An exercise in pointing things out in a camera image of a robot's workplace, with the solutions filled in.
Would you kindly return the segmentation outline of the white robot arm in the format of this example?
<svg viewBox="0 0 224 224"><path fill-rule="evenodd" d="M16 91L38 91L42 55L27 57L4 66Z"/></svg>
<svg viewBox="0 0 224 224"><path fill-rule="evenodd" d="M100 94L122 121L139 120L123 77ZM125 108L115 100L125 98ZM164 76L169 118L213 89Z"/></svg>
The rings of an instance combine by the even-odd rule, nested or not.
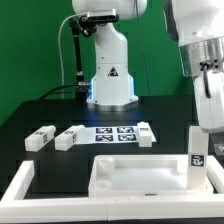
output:
<svg viewBox="0 0 224 224"><path fill-rule="evenodd" d="M119 110L137 101L126 38L113 23L142 15L147 0L72 0L85 36L95 36L96 73L87 103ZM193 81L199 126L224 155L224 0L166 0L167 34L178 43L183 74Z"/></svg>

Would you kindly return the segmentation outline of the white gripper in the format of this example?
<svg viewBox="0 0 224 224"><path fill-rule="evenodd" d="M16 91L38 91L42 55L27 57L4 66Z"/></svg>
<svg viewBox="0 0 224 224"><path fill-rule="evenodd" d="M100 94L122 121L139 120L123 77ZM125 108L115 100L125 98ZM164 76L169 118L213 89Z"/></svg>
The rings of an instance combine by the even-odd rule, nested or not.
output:
<svg viewBox="0 0 224 224"><path fill-rule="evenodd" d="M224 155L224 73L208 72L210 98L205 95L203 78L194 80L194 92L199 126L203 132L212 134L214 150Z"/></svg>

